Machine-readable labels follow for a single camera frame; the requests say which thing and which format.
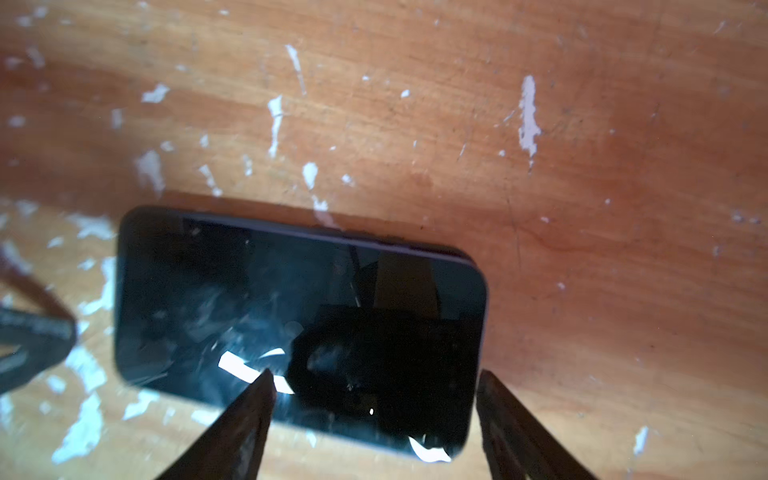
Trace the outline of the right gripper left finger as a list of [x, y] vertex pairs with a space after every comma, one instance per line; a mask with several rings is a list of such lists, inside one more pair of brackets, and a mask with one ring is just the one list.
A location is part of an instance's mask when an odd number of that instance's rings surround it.
[[265, 370], [159, 477], [255, 479], [276, 397], [273, 374]]

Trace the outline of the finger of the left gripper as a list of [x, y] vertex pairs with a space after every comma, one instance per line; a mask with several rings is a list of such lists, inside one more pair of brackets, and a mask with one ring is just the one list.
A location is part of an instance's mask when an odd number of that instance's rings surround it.
[[5, 257], [1, 278], [42, 308], [40, 312], [1, 308], [1, 344], [13, 349], [1, 356], [1, 392], [6, 394], [67, 358], [77, 343], [77, 320], [51, 292]]

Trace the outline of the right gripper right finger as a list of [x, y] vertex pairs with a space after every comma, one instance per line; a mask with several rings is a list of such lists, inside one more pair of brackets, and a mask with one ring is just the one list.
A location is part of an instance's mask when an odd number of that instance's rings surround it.
[[489, 370], [476, 391], [482, 445], [494, 479], [591, 479], [585, 468]]

